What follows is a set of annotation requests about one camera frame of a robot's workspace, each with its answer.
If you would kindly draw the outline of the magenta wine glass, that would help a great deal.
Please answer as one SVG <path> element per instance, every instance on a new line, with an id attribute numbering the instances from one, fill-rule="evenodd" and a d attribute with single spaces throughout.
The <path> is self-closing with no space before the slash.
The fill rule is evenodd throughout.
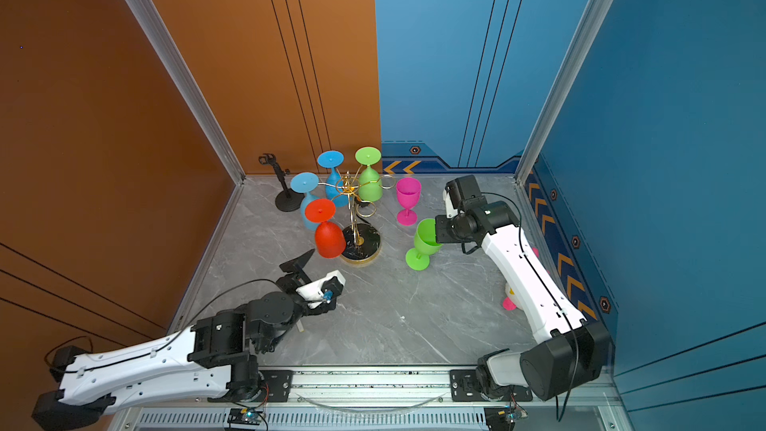
<path id="1" fill-rule="evenodd" d="M 417 214 L 413 211 L 421 196 L 421 183 L 414 178 L 402 178 L 396 184 L 397 200 L 402 210 L 397 214 L 397 221 L 405 227 L 417 223 Z"/>

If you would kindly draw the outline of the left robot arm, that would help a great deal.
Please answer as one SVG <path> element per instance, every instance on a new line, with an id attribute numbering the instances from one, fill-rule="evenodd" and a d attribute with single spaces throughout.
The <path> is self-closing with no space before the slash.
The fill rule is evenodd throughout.
<path id="1" fill-rule="evenodd" d="M 60 347 L 49 365 L 58 388 L 38 397 L 33 419 L 45 430 L 74 430 L 144 402 L 257 396 L 257 357 L 275 351 L 303 317 L 335 309 L 345 287 L 338 271 L 311 281 L 304 268 L 312 255 L 281 264 L 275 291 L 167 337 L 108 352 Z"/>

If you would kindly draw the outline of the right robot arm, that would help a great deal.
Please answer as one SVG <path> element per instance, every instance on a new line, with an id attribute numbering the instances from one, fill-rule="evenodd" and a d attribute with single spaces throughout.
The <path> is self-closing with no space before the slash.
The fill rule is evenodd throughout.
<path id="1" fill-rule="evenodd" d="M 523 387 L 546 401 L 598 379 L 610 334 L 599 321 L 588 321 L 545 270 L 516 204 L 504 197 L 489 202 L 473 175 L 448 182 L 443 198 L 446 212 L 436 218 L 437 242 L 482 250 L 505 278 L 536 341 L 523 352 L 502 350 L 480 358 L 476 373 L 482 393 L 501 399 Z"/>

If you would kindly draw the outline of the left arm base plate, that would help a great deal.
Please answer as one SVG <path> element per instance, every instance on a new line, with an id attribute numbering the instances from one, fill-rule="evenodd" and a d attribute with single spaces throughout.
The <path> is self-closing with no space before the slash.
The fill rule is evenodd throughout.
<path id="1" fill-rule="evenodd" d="M 266 370 L 259 373 L 257 385 L 240 391 L 227 391 L 222 397 L 209 397 L 209 403 L 261 405 L 285 403 L 289 399 L 294 372 L 288 369 Z"/>

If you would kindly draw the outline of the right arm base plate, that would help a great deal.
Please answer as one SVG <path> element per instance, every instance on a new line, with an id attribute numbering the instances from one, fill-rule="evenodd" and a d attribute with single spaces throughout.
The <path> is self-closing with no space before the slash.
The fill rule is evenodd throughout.
<path id="1" fill-rule="evenodd" d="M 521 385 L 491 388 L 488 378 L 477 376 L 476 368 L 452 369 L 449 381 L 454 402 L 532 402 L 534 398 L 532 391 Z"/>

